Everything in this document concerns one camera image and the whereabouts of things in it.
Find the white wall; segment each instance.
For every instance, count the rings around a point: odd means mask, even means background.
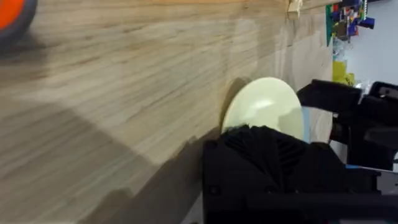
[[[398,0],[369,3],[368,16],[374,30],[359,28],[347,51],[348,72],[357,80],[383,81],[398,85]]]

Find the yellow plate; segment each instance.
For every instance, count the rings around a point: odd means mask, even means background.
[[[247,84],[234,97],[223,121],[223,132],[243,124],[266,125],[303,139],[301,104],[294,90],[277,78],[260,78]]]

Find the small wooden block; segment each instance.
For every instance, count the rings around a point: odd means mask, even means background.
[[[300,10],[302,6],[302,0],[293,0],[289,4],[289,10],[287,11],[287,16],[289,17],[289,19],[298,19],[300,17]]]

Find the wood grain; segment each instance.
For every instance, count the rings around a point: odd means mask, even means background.
[[[0,54],[0,223],[178,223],[235,80],[331,77],[288,4],[40,0]]]

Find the orange object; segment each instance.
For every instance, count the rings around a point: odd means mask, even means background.
[[[23,7],[24,0],[0,0],[0,30],[16,20]]]

